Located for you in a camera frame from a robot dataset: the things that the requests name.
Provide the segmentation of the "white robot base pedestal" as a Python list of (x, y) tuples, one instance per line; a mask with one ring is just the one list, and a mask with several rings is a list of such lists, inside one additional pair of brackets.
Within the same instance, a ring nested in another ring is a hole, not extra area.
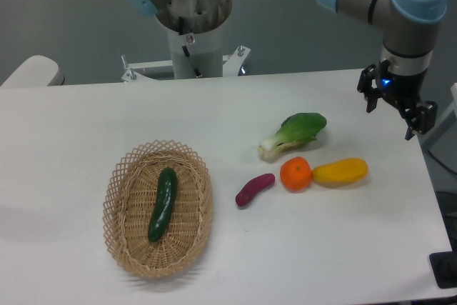
[(245, 60), (251, 53), (238, 46), (223, 54), (222, 33), (232, 10), (232, 0), (171, 0), (158, 10), (150, 0), (128, 0), (137, 12), (152, 16), (166, 32), (171, 58), (166, 61), (129, 63), (121, 57), (129, 81), (161, 79), (171, 72), (175, 79), (240, 76), (246, 73)]

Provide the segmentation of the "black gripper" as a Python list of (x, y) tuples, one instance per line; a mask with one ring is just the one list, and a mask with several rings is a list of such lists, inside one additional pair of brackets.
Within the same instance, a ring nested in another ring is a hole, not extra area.
[(376, 80), (376, 65), (370, 64), (361, 71), (357, 91), (366, 100), (366, 112), (371, 113), (381, 97), (390, 105), (399, 109), (401, 118), (407, 124), (405, 140), (414, 136), (427, 134), (436, 122), (438, 104), (434, 101), (420, 102), (419, 92), (426, 70), (406, 75), (390, 71), (392, 63), (384, 60), (378, 65), (378, 88), (373, 87)]

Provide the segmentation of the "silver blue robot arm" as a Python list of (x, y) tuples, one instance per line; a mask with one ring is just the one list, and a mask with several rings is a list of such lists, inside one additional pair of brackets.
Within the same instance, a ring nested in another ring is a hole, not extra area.
[[(173, 38), (170, 51), (178, 79), (221, 76), (222, 53), (204, 42), (231, 13), (231, 0), (127, 0), (144, 16), (153, 16)], [(448, 0), (316, 0), (336, 14), (352, 16), (383, 30), (377, 64), (366, 67), (358, 82), (367, 111), (379, 99), (396, 108), (407, 124), (406, 138), (434, 126), (437, 106), (419, 93)]]

